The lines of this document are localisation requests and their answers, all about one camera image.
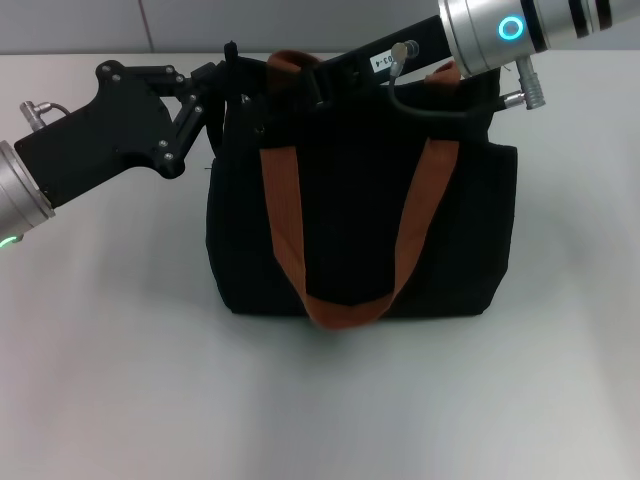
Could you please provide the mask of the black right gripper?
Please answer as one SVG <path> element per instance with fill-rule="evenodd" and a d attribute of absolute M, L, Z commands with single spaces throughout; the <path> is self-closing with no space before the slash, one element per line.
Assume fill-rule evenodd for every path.
<path fill-rule="evenodd" d="M 442 21 L 432 16 L 318 66 L 244 59 L 250 78 L 242 109 L 252 113 L 252 129 L 258 135 L 293 135 L 312 114 L 325 109 L 325 100 L 341 100 L 388 82 L 391 49 L 408 41 L 418 49 L 402 74 L 451 57 Z"/>

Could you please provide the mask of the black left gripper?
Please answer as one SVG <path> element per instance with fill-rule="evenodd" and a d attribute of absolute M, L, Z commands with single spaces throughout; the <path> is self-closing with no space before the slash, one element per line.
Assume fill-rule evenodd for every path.
<path fill-rule="evenodd" d="M 58 208 L 132 168 L 165 179 L 184 170 L 184 159 L 204 127 L 222 141 L 225 65 L 206 63 L 189 75 L 173 65 L 96 68 L 98 92 L 86 106 L 18 140 L 14 148 L 40 190 Z M 177 99 L 172 120 L 162 99 Z"/>

